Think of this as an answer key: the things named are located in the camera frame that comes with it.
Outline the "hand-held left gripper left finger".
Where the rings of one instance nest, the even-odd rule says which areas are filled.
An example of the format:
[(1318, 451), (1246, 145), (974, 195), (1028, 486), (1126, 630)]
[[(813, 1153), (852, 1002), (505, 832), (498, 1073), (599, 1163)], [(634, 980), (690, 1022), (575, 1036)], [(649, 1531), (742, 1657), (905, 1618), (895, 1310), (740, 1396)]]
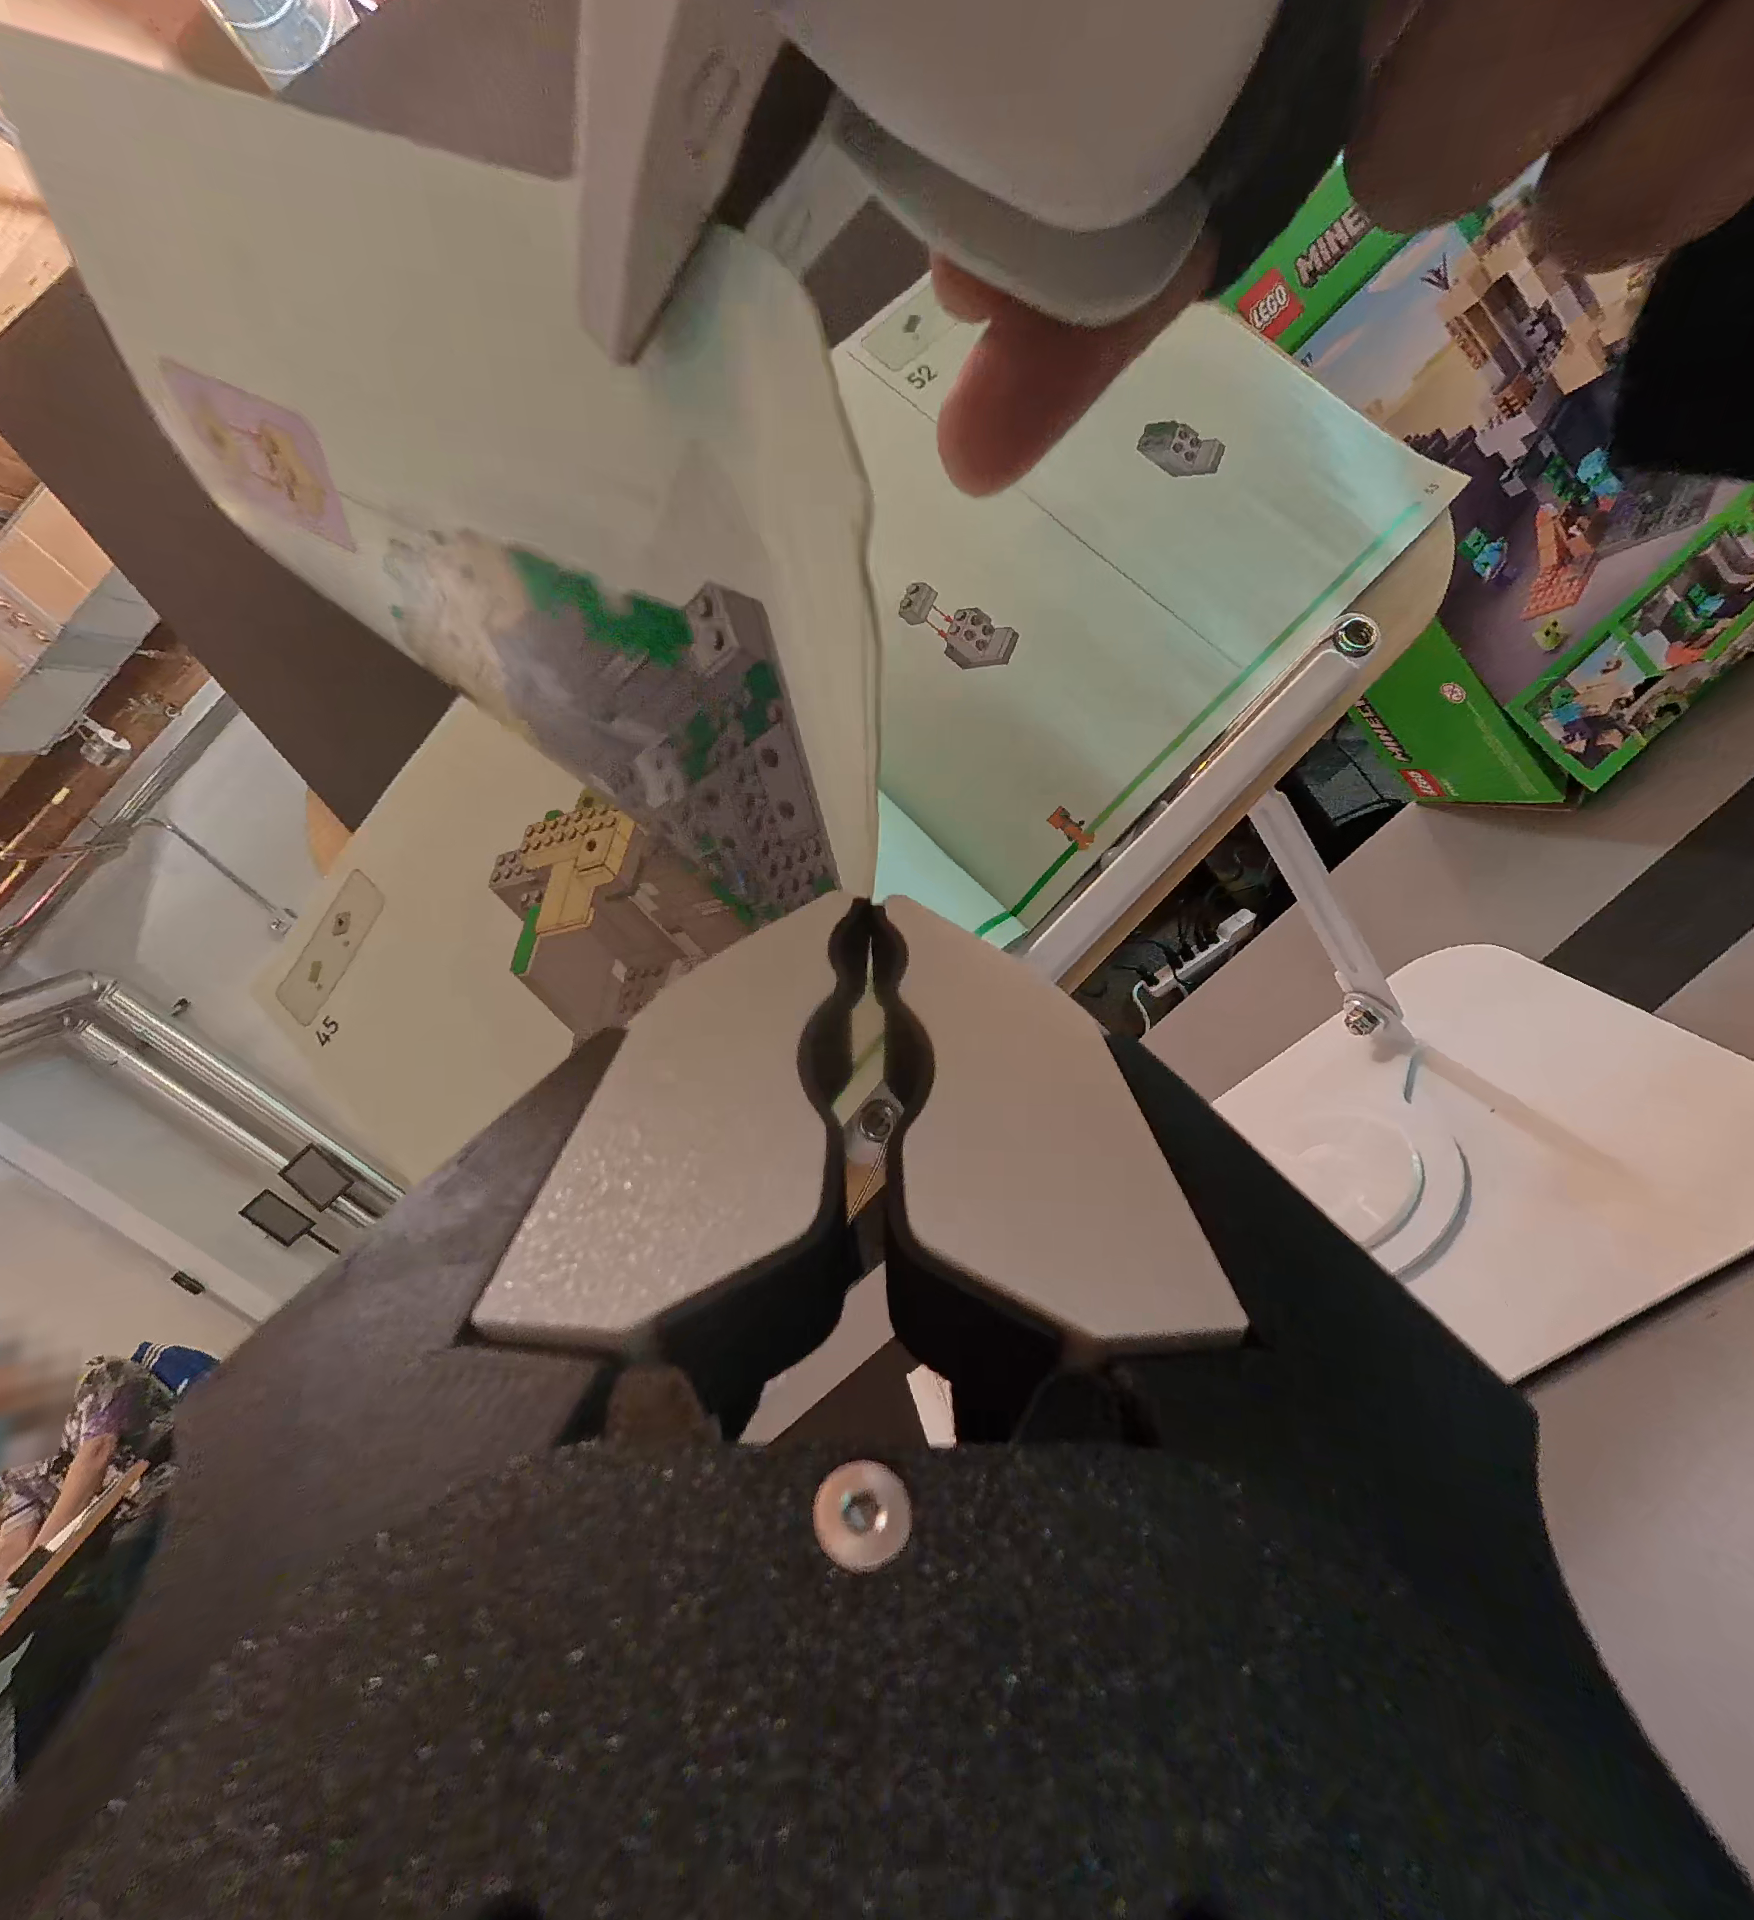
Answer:
[(726, 1438), (861, 1282), (835, 1114), (874, 913), (824, 896), (637, 1015), (471, 1310), (490, 1346), (673, 1369)]

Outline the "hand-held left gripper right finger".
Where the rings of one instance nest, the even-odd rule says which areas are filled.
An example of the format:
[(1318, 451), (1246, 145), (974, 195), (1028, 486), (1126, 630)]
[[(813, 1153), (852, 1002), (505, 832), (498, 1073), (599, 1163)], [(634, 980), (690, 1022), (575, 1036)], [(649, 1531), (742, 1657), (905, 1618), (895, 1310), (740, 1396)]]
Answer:
[(1090, 1015), (903, 896), (874, 909), (871, 985), (899, 1106), (889, 1323), (948, 1385), (958, 1445), (1007, 1442), (1059, 1376), (1244, 1344), (1248, 1314)]

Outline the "brick set instruction booklet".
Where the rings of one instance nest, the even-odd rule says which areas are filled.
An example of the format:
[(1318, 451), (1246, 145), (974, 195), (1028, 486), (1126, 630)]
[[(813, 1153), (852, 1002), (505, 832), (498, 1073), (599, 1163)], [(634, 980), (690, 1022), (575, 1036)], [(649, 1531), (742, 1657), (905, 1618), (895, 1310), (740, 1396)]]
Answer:
[(922, 281), (838, 350), (715, 231), (632, 365), (579, 315), (576, 179), (0, 16), (0, 106), (194, 476), (290, 573), (585, 788), (520, 962), (585, 1038), (820, 900), (922, 900), (1076, 973), (1281, 737), (1458, 482), (1216, 306), (1022, 484), (938, 415)]

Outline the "grey desk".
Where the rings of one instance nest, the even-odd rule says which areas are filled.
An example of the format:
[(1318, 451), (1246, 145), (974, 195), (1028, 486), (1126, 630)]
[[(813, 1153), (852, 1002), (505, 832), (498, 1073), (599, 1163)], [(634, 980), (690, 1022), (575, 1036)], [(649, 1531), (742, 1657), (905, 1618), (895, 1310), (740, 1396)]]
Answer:
[[(1376, 959), (1537, 962), (1754, 781), (1754, 657), (1577, 812), (1408, 809), (1339, 870)], [(1653, 1015), (1754, 1062), (1754, 929)], [(1754, 1876), (1754, 1257), (1531, 1388), (1547, 1520), (1631, 1705)]]

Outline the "person's right hand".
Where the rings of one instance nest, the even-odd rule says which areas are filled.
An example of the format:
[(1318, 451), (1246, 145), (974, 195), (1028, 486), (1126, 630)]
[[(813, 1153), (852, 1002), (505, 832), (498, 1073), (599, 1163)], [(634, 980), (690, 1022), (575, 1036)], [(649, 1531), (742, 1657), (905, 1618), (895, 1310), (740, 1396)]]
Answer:
[[(1754, 202), (1754, 3), (1374, 5), (1345, 143), (1381, 226), (1441, 226), (1531, 164), (1565, 262), (1627, 266)], [(1191, 303), (1236, 275), (1213, 215), (1167, 287), (1104, 327), (1066, 325), (933, 256), (938, 300), (983, 332), (945, 395), (938, 451), (962, 493), (1001, 493)]]

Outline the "white power strip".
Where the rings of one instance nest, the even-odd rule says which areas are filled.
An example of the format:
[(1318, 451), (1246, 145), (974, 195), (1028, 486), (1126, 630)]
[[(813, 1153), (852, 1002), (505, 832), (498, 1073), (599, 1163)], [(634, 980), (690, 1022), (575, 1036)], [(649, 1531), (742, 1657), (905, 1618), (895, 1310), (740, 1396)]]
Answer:
[(1137, 1005), (1179, 1000), (1248, 946), (1255, 929), (1257, 917), (1248, 907), (1228, 911), (1221, 921), (1163, 924), (1156, 933), (1129, 937), (1107, 967), (1129, 978)]

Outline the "white book stand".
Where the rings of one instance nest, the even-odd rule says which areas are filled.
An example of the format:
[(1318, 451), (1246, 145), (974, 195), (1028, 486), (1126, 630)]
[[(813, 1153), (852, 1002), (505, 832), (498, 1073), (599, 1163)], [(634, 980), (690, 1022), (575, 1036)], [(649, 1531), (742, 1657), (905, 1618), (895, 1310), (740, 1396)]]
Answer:
[[(1290, 862), (1298, 904), (1345, 985), (1346, 1011), (1225, 1091), (1212, 1112), (1163, 1062), (1110, 1034), (1153, 1138), (1250, 1320), (1274, 1346), (1281, 1312), (1255, 1275), (1317, 1275), (1328, 1307), (1304, 1332), (1436, 1337), (1500, 1380), (1541, 1367), (1754, 1252), (1754, 1063), (1505, 949), (1444, 949), (1392, 974), (1374, 962), (1300, 829), (1252, 809)], [(1025, 949), (1056, 989), (1122, 934), (1154, 887), (1144, 840)], [(480, 1342), (471, 1310), (570, 1139), (617, 1048), (617, 1022), (408, 1191), (357, 1255), (419, 1267), (407, 1304), (449, 1346)], [(884, 1091), (884, 1018), (871, 985), (852, 1015), (847, 1090)], [(585, 1382), (610, 1369), (545, 1353)]]

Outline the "green brick set box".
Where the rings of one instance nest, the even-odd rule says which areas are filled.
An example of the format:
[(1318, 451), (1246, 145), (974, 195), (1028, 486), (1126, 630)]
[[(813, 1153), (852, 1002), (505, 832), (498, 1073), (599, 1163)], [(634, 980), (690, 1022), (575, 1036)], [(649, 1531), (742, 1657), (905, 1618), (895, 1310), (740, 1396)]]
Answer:
[(1221, 294), (1464, 480), (1438, 618), (1353, 710), (1417, 801), (1577, 804), (1754, 657), (1754, 484), (1611, 459), (1648, 285), (1547, 253), (1531, 178), (1407, 236), (1334, 161)]

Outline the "silver air duct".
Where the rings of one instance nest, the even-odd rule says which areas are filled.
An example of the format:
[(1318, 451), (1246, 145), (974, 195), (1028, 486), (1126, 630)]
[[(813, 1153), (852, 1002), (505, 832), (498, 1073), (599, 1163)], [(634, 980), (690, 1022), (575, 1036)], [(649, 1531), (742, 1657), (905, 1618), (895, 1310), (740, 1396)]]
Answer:
[(0, 993), (0, 1067), (44, 1052), (112, 1073), (221, 1152), (280, 1178), (301, 1163), (332, 1173), (312, 1196), (322, 1213), (382, 1219), (407, 1189), (326, 1132), (286, 1095), (117, 980), (66, 973)]

